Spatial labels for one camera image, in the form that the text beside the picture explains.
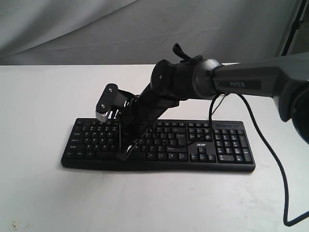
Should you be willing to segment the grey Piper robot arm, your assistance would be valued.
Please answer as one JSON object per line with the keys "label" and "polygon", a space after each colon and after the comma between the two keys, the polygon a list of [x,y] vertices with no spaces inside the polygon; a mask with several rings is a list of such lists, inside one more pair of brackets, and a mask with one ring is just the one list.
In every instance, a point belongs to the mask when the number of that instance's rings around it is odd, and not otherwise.
{"label": "grey Piper robot arm", "polygon": [[214,101],[222,94],[272,98],[281,120],[291,120],[300,137],[308,141],[308,53],[223,65],[202,56],[189,58],[178,44],[173,50],[181,57],[181,62],[159,61],[144,91],[129,100],[129,111],[121,118],[118,159],[128,159],[129,148],[176,102],[188,99]]}

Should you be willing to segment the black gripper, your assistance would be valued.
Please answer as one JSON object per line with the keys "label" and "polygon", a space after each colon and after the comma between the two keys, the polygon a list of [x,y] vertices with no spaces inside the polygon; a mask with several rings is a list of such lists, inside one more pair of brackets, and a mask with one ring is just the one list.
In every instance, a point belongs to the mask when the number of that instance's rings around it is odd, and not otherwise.
{"label": "black gripper", "polygon": [[[146,87],[140,95],[129,99],[128,107],[123,111],[118,125],[118,151],[119,160],[127,160],[127,155],[141,152],[140,140],[149,127],[169,108],[179,105],[179,99],[170,96],[157,95],[150,87]],[[132,137],[126,143],[123,137]]]}

